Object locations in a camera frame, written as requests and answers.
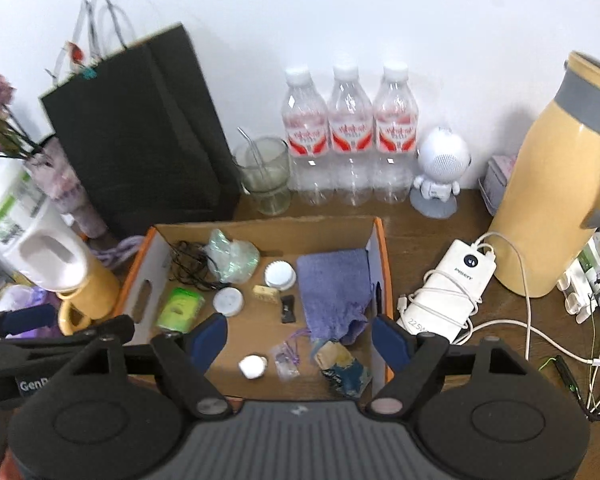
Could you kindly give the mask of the purple woven drawstring pouch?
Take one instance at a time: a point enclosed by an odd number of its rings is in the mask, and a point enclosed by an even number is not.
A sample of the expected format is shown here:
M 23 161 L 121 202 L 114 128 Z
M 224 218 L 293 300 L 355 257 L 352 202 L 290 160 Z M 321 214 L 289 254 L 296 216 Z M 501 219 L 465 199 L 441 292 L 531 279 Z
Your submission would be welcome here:
M 313 340 L 354 344 L 367 325 L 372 282 L 365 249 L 303 255 L 297 260 L 300 299 Z

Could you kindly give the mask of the clear plastic bag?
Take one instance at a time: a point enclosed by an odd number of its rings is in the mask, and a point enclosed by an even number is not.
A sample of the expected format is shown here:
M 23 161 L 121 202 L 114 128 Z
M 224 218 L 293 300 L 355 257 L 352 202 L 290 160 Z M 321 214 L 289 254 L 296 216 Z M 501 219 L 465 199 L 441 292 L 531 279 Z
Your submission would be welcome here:
M 258 248 L 245 240 L 229 240 L 220 229 L 213 229 L 204 246 L 208 268 L 223 284 L 245 284 L 260 262 Z

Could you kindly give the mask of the green small packet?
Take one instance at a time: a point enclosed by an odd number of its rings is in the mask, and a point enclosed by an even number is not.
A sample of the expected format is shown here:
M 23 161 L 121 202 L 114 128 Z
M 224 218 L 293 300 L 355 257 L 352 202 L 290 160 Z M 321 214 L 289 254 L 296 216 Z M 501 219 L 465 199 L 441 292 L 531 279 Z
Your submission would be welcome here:
M 203 306 L 204 296 L 199 292 L 181 287 L 174 288 L 158 315 L 156 326 L 160 330 L 188 333 Z

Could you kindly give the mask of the white power bank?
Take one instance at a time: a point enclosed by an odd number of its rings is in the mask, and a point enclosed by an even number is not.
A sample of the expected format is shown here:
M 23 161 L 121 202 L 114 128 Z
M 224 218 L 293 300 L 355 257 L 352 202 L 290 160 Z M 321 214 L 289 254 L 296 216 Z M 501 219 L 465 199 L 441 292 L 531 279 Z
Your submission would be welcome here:
M 471 331 L 470 318 L 496 269 L 490 246 L 479 248 L 453 240 L 422 287 L 399 301 L 398 325 L 407 333 L 433 333 L 454 342 Z

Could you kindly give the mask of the white round lid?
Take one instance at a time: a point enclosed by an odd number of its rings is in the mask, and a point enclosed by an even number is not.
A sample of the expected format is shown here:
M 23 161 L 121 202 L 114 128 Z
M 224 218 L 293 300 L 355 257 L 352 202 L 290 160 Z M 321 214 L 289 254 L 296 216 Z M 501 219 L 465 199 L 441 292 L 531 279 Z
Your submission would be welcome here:
M 222 288 L 212 298 L 214 310 L 226 318 L 238 315 L 244 304 L 245 300 L 242 292 L 235 287 Z

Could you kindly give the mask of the blue patterned wrapped item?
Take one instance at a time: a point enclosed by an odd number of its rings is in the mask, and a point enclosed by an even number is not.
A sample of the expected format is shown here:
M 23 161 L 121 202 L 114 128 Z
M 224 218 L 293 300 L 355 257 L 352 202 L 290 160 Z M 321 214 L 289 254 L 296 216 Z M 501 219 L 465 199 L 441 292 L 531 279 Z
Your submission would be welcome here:
M 319 340 L 312 348 L 312 359 L 329 385 L 347 399 L 360 400 L 372 382 L 370 369 L 363 365 L 340 341 Z

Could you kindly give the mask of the white green-labelled jug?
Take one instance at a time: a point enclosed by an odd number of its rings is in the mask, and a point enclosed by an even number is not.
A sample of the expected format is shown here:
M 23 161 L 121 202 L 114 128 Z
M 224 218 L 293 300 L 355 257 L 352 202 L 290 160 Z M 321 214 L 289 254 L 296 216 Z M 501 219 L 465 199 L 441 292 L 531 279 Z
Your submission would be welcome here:
M 90 252 L 20 162 L 0 163 L 0 257 L 38 287 L 66 292 L 87 276 Z

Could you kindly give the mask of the small yellow eraser block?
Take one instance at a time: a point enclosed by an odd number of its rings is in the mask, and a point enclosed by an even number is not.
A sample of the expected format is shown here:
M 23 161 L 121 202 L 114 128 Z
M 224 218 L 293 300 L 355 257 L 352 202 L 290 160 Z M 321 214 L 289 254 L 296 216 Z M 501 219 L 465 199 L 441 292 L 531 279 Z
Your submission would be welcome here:
M 257 300 L 267 302 L 268 304 L 280 303 L 280 293 L 277 289 L 272 287 L 254 285 L 252 288 L 252 294 Z

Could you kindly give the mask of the small clear zip bag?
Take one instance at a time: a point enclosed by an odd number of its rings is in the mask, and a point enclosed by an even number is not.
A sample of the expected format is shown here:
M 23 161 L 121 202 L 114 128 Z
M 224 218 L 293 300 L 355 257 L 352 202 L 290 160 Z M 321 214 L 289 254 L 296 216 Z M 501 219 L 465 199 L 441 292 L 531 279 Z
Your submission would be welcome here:
M 300 376 L 299 357 L 296 350 L 288 342 L 283 342 L 272 350 L 277 376 L 283 382 Z

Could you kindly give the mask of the orange cardboard box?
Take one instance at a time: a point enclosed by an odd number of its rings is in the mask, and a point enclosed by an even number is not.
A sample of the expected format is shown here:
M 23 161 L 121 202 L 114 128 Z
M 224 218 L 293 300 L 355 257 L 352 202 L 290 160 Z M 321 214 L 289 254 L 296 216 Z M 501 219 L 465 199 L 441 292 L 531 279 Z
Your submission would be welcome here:
M 312 342 L 300 335 L 306 319 L 298 283 L 289 289 L 294 295 L 294 324 L 280 320 L 282 308 L 253 297 L 254 285 L 264 282 L 265 267 L 275 260 L 295 264 L 303 255 L 338 250 L 365 249 L 372 282 L 372 302 L 366 310 L 367 321 L 378 313 L 389 313 L 393 298 L 385 227 L 381 218 L 302 217 L 274 218 L 239 222 L 158 224 L 151 228 L 140 246 L 114 308 L 117 314 L 134 318 L 133 344 L 146 344 L 158 334 L 156 326 L 166 300 L 178 281 L 172 273 L 172 256 L 179 242 L 207 244 L 213 229 L 220 229 L 229 240 L 245 240 L 260 252 L 260 262 L 250 280 L 239 285 L 245 304 L 238 315 L 228 319 L 227 343 L 208 370 L 207 377 L 226 396 L 262 400 L 335 400 L 329 385 L 312 359 Z M 288 342 L 297 351 L 300 376 L 283 382 L 276 373 L 272 350 Z M 268 359 L 260 378 L 248 380 L 238 363 L 257 354 Z

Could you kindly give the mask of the white power strip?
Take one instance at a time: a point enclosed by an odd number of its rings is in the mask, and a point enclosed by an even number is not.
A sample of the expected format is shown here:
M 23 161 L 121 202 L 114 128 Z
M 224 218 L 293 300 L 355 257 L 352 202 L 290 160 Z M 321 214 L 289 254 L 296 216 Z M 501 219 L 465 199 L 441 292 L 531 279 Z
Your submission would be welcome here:
M 600 309 L 600 233 L 596 232 L 559 278 L 565 310 L 583 324 Z

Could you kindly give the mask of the grey storage tin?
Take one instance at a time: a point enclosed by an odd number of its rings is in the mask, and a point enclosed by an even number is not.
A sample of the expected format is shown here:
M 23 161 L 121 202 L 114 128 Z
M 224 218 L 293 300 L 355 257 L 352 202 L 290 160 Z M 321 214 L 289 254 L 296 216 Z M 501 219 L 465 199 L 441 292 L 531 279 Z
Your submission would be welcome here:
M 502 202 L 516 160 L 516 155 L 492 156 L 486 163 L 486 173 L 478 180 L 478 189 L 491 216 Z

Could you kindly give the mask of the middle clear water bottle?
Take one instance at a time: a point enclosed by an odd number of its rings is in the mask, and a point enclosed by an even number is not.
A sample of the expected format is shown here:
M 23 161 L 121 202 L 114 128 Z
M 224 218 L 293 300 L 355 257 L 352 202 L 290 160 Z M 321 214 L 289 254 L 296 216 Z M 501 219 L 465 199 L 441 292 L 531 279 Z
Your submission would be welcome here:
M 334 67 L 328 121 L 336 191 L 343 203 L 360 206 L 373 192 L 374 116 L 356 66 Z

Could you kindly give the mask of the black paper shopping bag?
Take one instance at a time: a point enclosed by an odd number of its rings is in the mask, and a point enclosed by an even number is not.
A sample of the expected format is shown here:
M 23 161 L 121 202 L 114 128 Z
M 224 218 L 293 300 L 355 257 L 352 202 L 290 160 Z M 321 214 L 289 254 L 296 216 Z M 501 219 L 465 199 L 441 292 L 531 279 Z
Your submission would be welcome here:
M 82 3 L 87 58 L 68 42 L 41 103 L 96 211 L 114 235 L 159 223 L 230 220 L 240 189 L 186 29 L 176 24 L 119 52 L 100 50 L 96 1 Z

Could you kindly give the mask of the right clear water bottle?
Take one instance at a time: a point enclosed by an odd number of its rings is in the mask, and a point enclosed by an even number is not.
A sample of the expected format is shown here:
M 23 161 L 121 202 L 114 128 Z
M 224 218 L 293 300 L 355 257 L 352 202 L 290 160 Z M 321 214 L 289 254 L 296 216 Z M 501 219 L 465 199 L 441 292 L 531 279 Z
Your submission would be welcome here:
M 377 152 L 374 193 L 385 203 L 402 203 L 414 180 L 419 116 L 406 67 L 384 67 L 373 114 Z

